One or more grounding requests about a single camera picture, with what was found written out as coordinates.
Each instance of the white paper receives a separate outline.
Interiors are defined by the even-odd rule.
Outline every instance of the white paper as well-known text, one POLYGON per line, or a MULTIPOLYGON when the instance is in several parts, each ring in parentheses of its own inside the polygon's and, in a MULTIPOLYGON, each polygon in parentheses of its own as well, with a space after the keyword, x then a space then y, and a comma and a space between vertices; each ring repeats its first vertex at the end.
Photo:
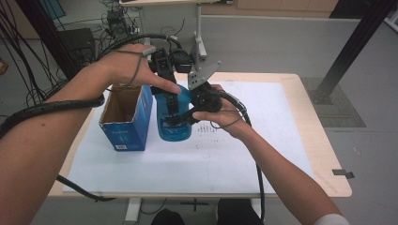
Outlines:
MULTIPOLYGON (((218 83, 243 102, 254 129, 262 137, 313 177, 280 83, 218 83)), ((102 111, 103 107, 96 109, 70 169, 68 179, 82 188, 132 194, 259 193, 255 162, 249 151, 209 122, 193 125, 186 141, 163 141, 158 134, 154 99, 145 151, 116 152, 100 129, 102 111)), ((275 193, 267 179, 264 186, 266 193, 275 193)))

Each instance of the black cable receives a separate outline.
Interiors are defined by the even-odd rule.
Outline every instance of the black cable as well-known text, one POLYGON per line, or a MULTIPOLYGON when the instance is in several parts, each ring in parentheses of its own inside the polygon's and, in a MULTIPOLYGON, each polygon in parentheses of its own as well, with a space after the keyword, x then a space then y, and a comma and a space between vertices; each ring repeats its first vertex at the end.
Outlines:
POLYGON ((111 50, 119 49, 123 45, 126 45, 128 43, 131 43, 133 41, 136 41, 136 40, 142 39, 142 38, 165 39, 167 41, 171 41, 171 42, 175 43, 175 45, 177 45, 177 47, 179 49, 182 49, 182 46, 179 43, 179 41, 174 39, 174 38, 172 38, 172 37, 169 37, 169 36, 166 36, 166 35, 161 35, 161 34, 144 34, 144 35, 139 35, 139 36, 134 36, 134 37, 128 37, 126 39, 123 39, 121 41, 118 41, 118 42, 114 43, 113 45, 111 45, 107 49, 105 49, 103 52, 99 53, 99 56, 97 57, 96 61, 99 61, 103 56, 105 56, 105 54, 109 53, 111 50))
POLYGON ((55 101, 42 103, 34 107, 26 108, 24 110, 14 113, 8 119, 6 119, 3 124, 0 125, 0 139, 2 139, 6 135, 6 133, 14 128, 16 125, 32 117, 64 110, 98 107, 102 105, 104 101, 105 98, 103 95, 101 95, 94 100, 55 101))
POLYGON ((43 90, 39 89, 38 91, 36 91, 36 90, 32 89, 26 95, 25 104, 26 104, 27 107, 30 107, 29 101, 31 101, 31 100, 34 101, 34 103, 35 103, 34 105, 38 105, 36 103, 36 99, 40 99, 40 96, 38 95, 38 92, 40 92, 40 94, 43 95, 44 98, 46 99, 46 93, 43 90))
POLYGON ((124 13, 124 15, 126 15, 129 18, 129 20, 130 20, 131 24, 133 25, 133 27, 134 28, 137 27, 137 24, 135 24, 135 22, 131 19, 130 15, 129 15, 129 12, 126 9, 124 9, 124 8, 123 8, 123 13, 124 13))
MULTIPOLYGON (((0 14, 3 14, 3 16, 7 16, 4 12, 2 12, 0 10, 0 14)), ((18 35, 17 38, 20 38, 23 43, 26 45, 26 47, 29 49, 29 51, 38 59, 38 61, 41 63, 42 66, 45 67, 43 61, 41 61, 40 57, 38 57, 38 55, 36 54, 36 52, 33 50, 33 48, 29 45, 29 43, 25 40, 25 38, 21 35, 21 33, 17 30, 17 28, 12 25, 10 23, 10 20, 8 18, 6 18, 7 22, 9 23, 9 25, 11 26, 12 30, 14 30, 16 32, 16 34, 18 35)))
POLYGON ((8 0, 6 0, 6 5, 8 7, 9 13, 11 14, 11 18, 12 18, 12 21, 14 22, 14 26, 15 26, 15 28, 17 28, 17 22, 15 20, 14 12, 12 11, 11 7, 9 6, 8 0))
POLYGON ((61 67, 58 67, 58 69, 57 69, 56 72, 55 72, 56 78, 57 78, 60 82, 62 82, 62 83, 67 82, 68 80, 67 80, 65 77, 61 77, 61 76, 58 74, 59 71, 62 72, 61 67))
MULTIPOLYGON (((3 9, 3 12, 6 12, 6 9, 5 9, 5 7, 4 7, 4 5, 3 5, 2 2, 0 2, 0 6, 1 6, 1 9, 3 9)), ((12 20, 14 21, 14 25, 16 25, 14 14, 12 13, 12 10, 10 9, 9 5, 8 5, 8 11, 11 13, 12 20)), ((12 34, 11 36, 13 37, 13 39, 14 39, 16 42, 18 42, 18 39, 17 39, 17 36, 16 36, 15 32, 13 32, 13 31, 11 30, 11 28, 8 27, 8 26, 6 25, 5 19, 2 18, 2 21, 3 21, 3 23, 5 23, 5 26, 6 26, 7 30, 8 30, 8 33, 9 33, 9 34, 12 34)))
POLYGON ((115 198, 104 198, 102 196, 92 194, 92 193, 86 191, 85 189, 81 188, 80 186, 76 185, 75 183, 71 182, 70 180, 68 180, 67 178, 65 178, 64 176, 62 176, 60 174, 58 174, 56 176, 56 180, 64 185, 76 190, 76 192, 84 195, 85 197, 95 200, 96 202, 109 202, 109 201, 115 200, 115 198))
POLYGON ((45 49, 45 47, 44 47, 44 43, 43 43, 42 40, 40 40, 40 44, 41 44, 41 49, 42 49, 43 52, 44 52, 44 58, 46 59, 46 66, 47 66, 47 67, 46 67, 47 69, 44 69, 44 72, 46 73, 47 79, 49 80, 49 82, 51 83, 51 85, 54 86, 54 83, 53 83, 54 76, 53 76, 53 74, 50 72, 49 59, 48 59, 48 57, 47 57, 46 49, 45 49))
MULTIPOLYGON (((228 95, 227 93, 224 92, 219 92, 217 94, 220 98, 224 98, 231 102, 237 109, 241 112, 246 112, 246 107, 241 103, 238 99, 235 99, 231 95, 228 95)), ((247 113, 243 114, 243 117, 246 121, 246 123, 250 126, 252 126, 252 122, 250 121, 249 115, 247 113)), ((261 168, 258 166, 258 164, 255 164, 256 170, 257 170, 257 177, 258 177, 258 183, 260 187, 260 201, 261 201, 261 220, 264 221, 265 217, 265 212, 266 212, 266 203, 265 203, 265 192, 264 192, 264 182, 263 182, 263 173, 261 172, 261 168)))
POLYGON ((18 71, 19 71, 19 73, 20 73, 20 75, 21 75, 21 78, 23 79, 23 83, 24 83, 25 86, 26 86, 26 89, 29 90, 29 87, 28 87, 28 85, 27 85, 26 79, 25 79, 25 77, 23 76, 23 73, 21 72, 20 66, 18 65, 17 61, 15 60, 14 55, 13 55, 12 52, 11 52, 11 49, 8 47, 6 41, 3 39, 3 36, 0 35, 0 38, 2 39, 4 45, 6 46, 6 48, 7 48, 7 50, 8 50, 8 53, 9 53, 9 55, 10 55, 11 58, 12 58, 12 61, 14 62, 15 66, 17 67, 17 69, 18 69, 18 71))
POLYGON ((106 33, 106 31, 102 31, 102 33, 99 35, 98 37, 98 48, 97 48, 97 54, 102 52, 102 46, 103 46, 103 42, 104 40, 108 37, 108 33, 106 33))
POLYGON ((174 34, 174 36, 178 35, 178 33, 182 30, 182 28, 184 28, 184 24, 185 24, 185 18, 184 18, 184 20, 182 21, 181 28, 179 28, 179 30, 174 34))
MULTIPOLYGON (((9 36, 9 33, 7 32, 7 30, 6 30, 6 28, 3 26, 3 24, 1 24, 0 23, 0 30, 2 30, 2 32, 3 32, 3 34, 6 36, 6 38, 8 39, 8 40, 11 40, 11 37, 9 36)), ((20 49, 20 48, 18 48, 18 46, 16 46, 16 44, 14 43, 14 42, 12 42, 12 41, 10 41, 9 42, 9 44, 14 48, 14 50, 15 50, 15 52, 17 52, 17 54, 21 57, 21 59, 23 60, 23 63, 24 63, 24 65, 25 65, 25 67, 26 67, 26 71, 27 71, 27 73, 28 73, 28 76, 29 76, 29 79, 30 79, 30 81, 31 81, 31 83, 33 84, 33 86, 35 87, 35 89, 38 91, 40 88, 38 87, 38 84, 36 83, 36 79, 35 79, 35 76, 33 75, 33 71, 32 71, 32 68, 29 66, 29 63, 27 62, 27 59, 26 59, 26 57, 24 56, 24 54, 23 54, 23 52, 22 52, 22 50, 20 49)))
POLYGON ((158 213, 158 212, 163 208, 163 206, 166 204, 166 201, 167 201, 167 198, 164 199, 163 203, 161 204, 161 207, 160 207, 159 209, 157 209, 156 211, 153 211, 153 212, 148 213, 148 212, 145 212, 144 210, 142 210, 142 209, 140 208, 140 212, 143 213, 143 214, 145 214, 145 215, 153 215, 153 214, 156 214, 156 213, 158 213))

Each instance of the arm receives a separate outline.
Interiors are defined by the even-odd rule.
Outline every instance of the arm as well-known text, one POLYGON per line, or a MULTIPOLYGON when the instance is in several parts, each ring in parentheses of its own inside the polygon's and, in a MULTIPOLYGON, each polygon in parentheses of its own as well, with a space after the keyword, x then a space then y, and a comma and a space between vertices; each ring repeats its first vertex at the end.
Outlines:
POLYGON ((240 119, 233 123, 240 114, 226 100, 223 100, 222 104, 220 112, 195 112, 193 117, 198 120, 213 121, 233 137, 241 140, 284 205, 299 222, 314 224, 324 215, 341 215, 334 202, 310 176, 279 154, 245 121, 240 119))
MULTIPOLYGON (((144 45, 125 51, 141 52, 144 45)), ((113 83, 128 83, 139 67, 133 85, 150 84, 178 93, 176 84, 153 74, 146 58, 112 52, 82 69, 47 102, 94 99, 113 83)), ((21 122, 0 140, 0 224, 28 224, 53 186, 69 148, 90 109, 37 116, 21 122)))

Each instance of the white sleeve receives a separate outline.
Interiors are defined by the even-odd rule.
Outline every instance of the white sleeve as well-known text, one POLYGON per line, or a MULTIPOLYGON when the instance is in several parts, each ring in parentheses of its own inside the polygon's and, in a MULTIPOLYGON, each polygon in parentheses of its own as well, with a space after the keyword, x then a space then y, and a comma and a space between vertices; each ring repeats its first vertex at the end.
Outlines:
POLYGON ((314 225, 349 225, 349 222, 338 214, 328 214, 319 218, 314 225))

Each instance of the hand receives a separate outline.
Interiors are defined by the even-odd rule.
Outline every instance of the hand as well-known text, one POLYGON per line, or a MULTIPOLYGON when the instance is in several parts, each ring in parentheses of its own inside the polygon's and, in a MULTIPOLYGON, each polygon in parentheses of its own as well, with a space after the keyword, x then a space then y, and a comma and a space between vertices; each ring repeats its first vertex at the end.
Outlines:
MULTIPOLYGON (((120 48, 121 51, 141 53, 143 50, 148 49, 150 45, 142 44, 128 44, 120 48)), ((98 61, 107 69, 110 69, 112 74, 113 83, 128 83, 138 67, 136 77, 133 82, 130 83, 132 86, 140 85, 153 85, 159 87, 168 92, 178 94, 180 92, 179 87, 170 81, 164 80, 163 78, 155 75, 149 68, 146 57, 139 54, 130 54, 122 52, 110 52, 98 61)))
MULTIPOLYGON (((223 91, 218 84, 212 85, 219 91, 223 91)), ((239 138, 242 128, 249 125, 242 119, 237 108, 228 100, 222 98, 222 108, 218 112, 194 112, 193 118, 197 120, 207 120, 217 123, 225 131, 229 132, 234 138, 239 138)))

